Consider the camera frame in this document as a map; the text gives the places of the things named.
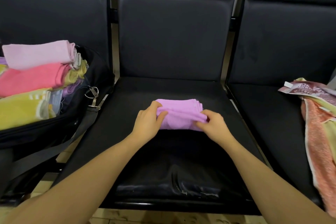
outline lavender towel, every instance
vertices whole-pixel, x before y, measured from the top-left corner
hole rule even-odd
[[[0,57],[0,65],[7,65],[5,57]]]
[[[160,129],[191,129],[201,131],[201,129],[193,124],[193,121],[207,122],[208,117],[200,113],[203,110],[203,106],[196,99],[157,99],[156,101],[162,104],[162,107],[157,108],[157,116],[163,111],[168,111]]]
[[[48,63],[71,64],[77,51],[75,44],[60,40],[47,44],[8,44],[2,46],[9,68],[26,70]]]
[[[67,95],[70,95],[75,92],[76,88],[81,85],[83,79],[78,79],[74,84],[70,84],[63,89],[62,97],[65,98]]]

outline light pink towel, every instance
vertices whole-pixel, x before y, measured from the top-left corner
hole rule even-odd
[[[3,54],[9,68],[17,70],[48,63],[71,64],[74,62],[75,44],[60,40],[47,44],[9,44],[2,46]]]
[[[163,111],[168,111],[160,129],[191,129],[201,131],[201,129],[193,124],[193,121],[207,122],[208,117],[200,113],[203,110],[203,106],[196,99],[157,99],[156,101],[162,104],[162,107],[157,108],[157,116]]]
[[[27,70],[9,68],[0,77],[0,97],[20,94],[44,88],[59,88],[64,85],[64,77],[69,65],[51,63]]]

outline black bag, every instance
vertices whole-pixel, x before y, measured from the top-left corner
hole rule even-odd
[[[76,48],[89,64],[85,74],[89,86],[75,92],[66,112],[0,131],[0,196],[8,181],[53,158],[82,135],[95,122],[100,109],[97,105],[112,92],[114,74],[106,62],[90,48]]]

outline forearm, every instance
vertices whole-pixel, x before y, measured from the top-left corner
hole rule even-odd
[[[221,146],[235,163],[267,223],[336,223],[327,213],[269,169],[235,139]]]
[[[6,223],[86,223],[141,146],[132,136],[126,137],[38,199],[14,209]]]

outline chair seat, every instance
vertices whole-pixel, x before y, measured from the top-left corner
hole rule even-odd
[[[279,86],[229,84],[245,121],[274,171],[320,207],[323,203],[309,168],[301,100]]]
[[[192,98],[219,112],[234,137],[263,161],[219,82],[120,78],[55,183],[123,140],[153,100]],[[227,153],[190,130],[160,130],[130,160],[101,207],[259,214]]]

